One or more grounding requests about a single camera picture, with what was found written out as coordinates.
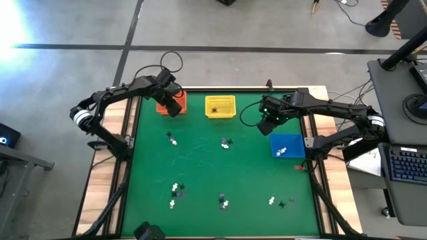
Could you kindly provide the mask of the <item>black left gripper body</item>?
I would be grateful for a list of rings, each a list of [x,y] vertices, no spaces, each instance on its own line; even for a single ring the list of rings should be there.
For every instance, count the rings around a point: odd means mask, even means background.
[[[170,83],[167,87],[161,90],[159,99],[157,100],[156,107],[162,107],[166,113],[175,117],[180,114],[182,106],[178,100],[183,99],[183,88],[178,83]]]

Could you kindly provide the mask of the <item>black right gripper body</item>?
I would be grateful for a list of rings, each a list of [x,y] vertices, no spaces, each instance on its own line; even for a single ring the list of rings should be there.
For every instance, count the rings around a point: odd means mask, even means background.
[[[264,95],[260,101],[258,111],[262,114],[262,119],[256,124],[262,135],[269,135],[276,127],[283,125],[288,120],[296,118],[298,113],[289,108],[289,104],[284,98]]]

